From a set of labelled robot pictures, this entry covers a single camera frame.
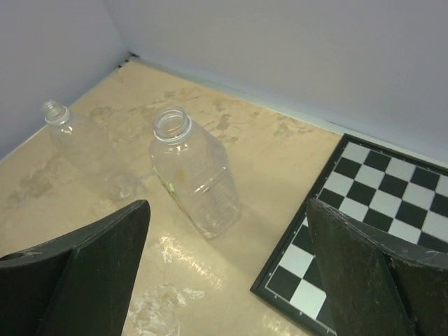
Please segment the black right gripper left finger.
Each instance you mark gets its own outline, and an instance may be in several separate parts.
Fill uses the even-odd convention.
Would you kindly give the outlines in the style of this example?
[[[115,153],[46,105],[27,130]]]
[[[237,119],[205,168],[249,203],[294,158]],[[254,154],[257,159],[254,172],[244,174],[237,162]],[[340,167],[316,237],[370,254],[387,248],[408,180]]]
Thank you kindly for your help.
[[[137,200],[1,258],[2,335],[121,335],[151,208]]]

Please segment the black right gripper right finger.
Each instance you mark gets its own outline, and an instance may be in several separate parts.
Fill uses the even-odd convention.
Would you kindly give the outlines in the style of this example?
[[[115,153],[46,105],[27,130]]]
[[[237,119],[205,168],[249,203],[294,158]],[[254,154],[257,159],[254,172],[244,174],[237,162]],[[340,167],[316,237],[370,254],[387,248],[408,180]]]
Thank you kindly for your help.
[[[307,221],[338,335],[446,335],[447,254],[319,199]]]

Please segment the clear square plastic bottle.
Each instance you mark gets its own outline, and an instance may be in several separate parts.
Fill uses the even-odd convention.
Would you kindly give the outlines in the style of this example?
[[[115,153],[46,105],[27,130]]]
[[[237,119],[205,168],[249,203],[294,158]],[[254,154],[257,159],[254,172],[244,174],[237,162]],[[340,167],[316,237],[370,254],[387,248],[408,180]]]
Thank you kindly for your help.
[[[182,108],[153,119],[153,169],[195,228],[207,239],[234,224],[240,203],[224,145]]]

